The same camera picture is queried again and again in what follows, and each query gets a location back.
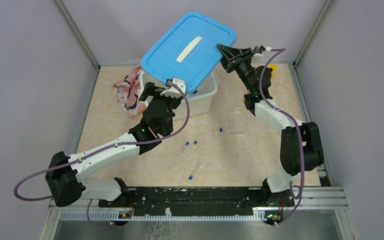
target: storage box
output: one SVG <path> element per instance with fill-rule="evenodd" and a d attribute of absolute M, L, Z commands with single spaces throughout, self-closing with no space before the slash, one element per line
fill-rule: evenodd
<path fill-rule="evenodd" d="M 140 76 L 140 86 L 144 86 L 147 82 L 155 83 L 158 87 L 167 88 L 160 81 L 153 78 L 146 72 L 143 72 Z M 213 101 L 213 96 L 217 93 L 219 79 L 217 74 L 212 71 L 202 84 L 198 87 L 197 93 L 191 93 L 186 95 L 187 100 L 189 101 L 190 107 L 190 116 L 206 113 L 211 108 L 211 103 Z M 142 89 L 138 89 L 139 95 L 142 94 Z M 185 100 L 181 101 L 181 104 L 173 110 L 176 116 L 173 120 L 184 119 L 186 118 L 186 104 Z"/>

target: gray floor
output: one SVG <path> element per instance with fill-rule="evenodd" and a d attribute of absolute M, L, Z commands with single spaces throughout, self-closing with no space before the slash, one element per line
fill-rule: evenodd
<path fill-rule="evenodd" d="M 60 221 L 55 240 L 338 240 L 333 210 L 297 211 L 279 228 L 257 221 L 129 222 L 119 228 L 99 229 L 87 221 Z"/>

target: white container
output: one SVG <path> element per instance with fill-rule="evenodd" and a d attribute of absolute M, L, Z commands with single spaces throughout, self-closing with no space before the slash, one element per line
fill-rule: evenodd
<path fill-rule="evenodd" d="M 147 82 L 155 83 L 158 87 L 165 87 L 166 86 L 153 78 L 151 75 L 149 75 L 146 72 L 143 72 L 140 76 L 140 86 L 144 86 Z M 198 87 L 198 92 L 193 94 L 186 95 L 187 100 L 189 101 L 189 107 L 190 107 L 190 116 L 198 115 L 206 113 L 211 108 L 211 103 L 213 101 L 213 96 L 217 93 L 219 79 L 217 78 L 217 74 L 212 71 L 202 82 L 202 84 Z M 173 120 L 178 119 L 184 119 L 186 118 L 186 104 L 185 100 L 181 101 L 181 104 L 173 110 L 173 112 L 176 114 L 173 118 Z"/>

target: yellow object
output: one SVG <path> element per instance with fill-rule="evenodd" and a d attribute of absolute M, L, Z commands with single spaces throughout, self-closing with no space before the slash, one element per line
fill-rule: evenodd
<path fill-rule="evenodd" d="M 275 72 L 276 72 L 276 69 L 278 68 L 278 66 L 276 66 L 276 65 L 274 65 L 274 64 L 270 64 L 270 65 L 268 65 L 268 68 L 269 68 L 269 69 L 272 69 L 272 71 L 271 71 L 271 77 L 270 77 L 270 81 L 271 81 L 272 78 L 273 78 L 273 75 L 274 75 Z"/>

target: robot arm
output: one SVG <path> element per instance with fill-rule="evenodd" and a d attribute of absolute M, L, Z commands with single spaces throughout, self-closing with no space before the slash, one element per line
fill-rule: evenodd
<path fill-rule="evenodd" d="M 171 85 L 185 92 L 185 82 L 173 78 Z M 68 206 L 78 199 L 99 199 L 99 205 L 124 205 L 129 197 L 129 189 L 121 178 L 92 179 L 93 173 L 124 159 L 144 154 L 173 132 L 173 109 L 181 101 L 182 94 L 173 86 L 156 87 L 148 82 L 139 100 L 147 102 L 138 125 L 117 139 L 107 142 L 89 151 L 66 156 L 56 153 L 49 168 L 73 163 L 66 167 L 50 171 L 45 179 L 58 207 Z"/>
<path fill-rule="evenodd" d="M 251 48 L 233 48 L 218 44 L 217 48 L 221 52 L 221 65 L 227 73 L 236 71 L 248 94 L 244 95 L 244 103 L 253 115 L 268 123 L 281 137 L 280 163 L 277 171 L 265 179 L 262 189 L 266 196 L 267 203 L 275 203 L 279 200 L 279 195 L 290 188 L 290 182 L 295 182 L 301 176 L 300 148 L 298 144 L 298 134 L 292 116 L 283 114 L 269 93 L 271 86 L 272 69 L 267 68 L 262 76 L 262 93 L 260 93 L 259 77 L 263 66 L 254 68 L 251 65 L 254 55 L 261 55 L 266 49 L 263 46 Z M 304 166 L 306 171 L 311 171 L 323 164 L 323 149 L 320 140 L 319 128 L 314 122 L 303 122 L 295 119 L 299 126 L 302 141 L 305 143 Z"/>

